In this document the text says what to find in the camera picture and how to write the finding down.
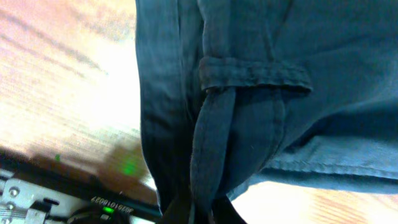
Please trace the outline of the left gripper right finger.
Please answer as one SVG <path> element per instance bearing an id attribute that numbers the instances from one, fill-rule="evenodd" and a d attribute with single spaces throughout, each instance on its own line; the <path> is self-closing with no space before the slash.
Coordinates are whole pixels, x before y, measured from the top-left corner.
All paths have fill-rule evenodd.
<path id="1" fill-rule="evenodd" d="M 213 201 L 213 218 L 216 224 L 247 224 L 227 196 Z"/>

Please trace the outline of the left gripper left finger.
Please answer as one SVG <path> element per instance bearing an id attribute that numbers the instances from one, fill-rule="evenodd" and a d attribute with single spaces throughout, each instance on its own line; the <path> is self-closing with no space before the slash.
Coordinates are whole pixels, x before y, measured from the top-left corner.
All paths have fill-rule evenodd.
<path id="1" fill-rule="evenodd" d="M 157 224 L 194 224 L 195 204 L 189 192 L 176 195 Z"/>

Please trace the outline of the navy blue shorts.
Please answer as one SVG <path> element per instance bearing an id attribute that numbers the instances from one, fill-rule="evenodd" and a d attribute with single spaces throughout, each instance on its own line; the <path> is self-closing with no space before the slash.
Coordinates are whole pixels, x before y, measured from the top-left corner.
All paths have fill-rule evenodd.
<path id="1" fill-rule="evenodd" d="M 273 181 L 397 192 L 395 0 L 136 2 L 141 143 L 162 215 Z"/>

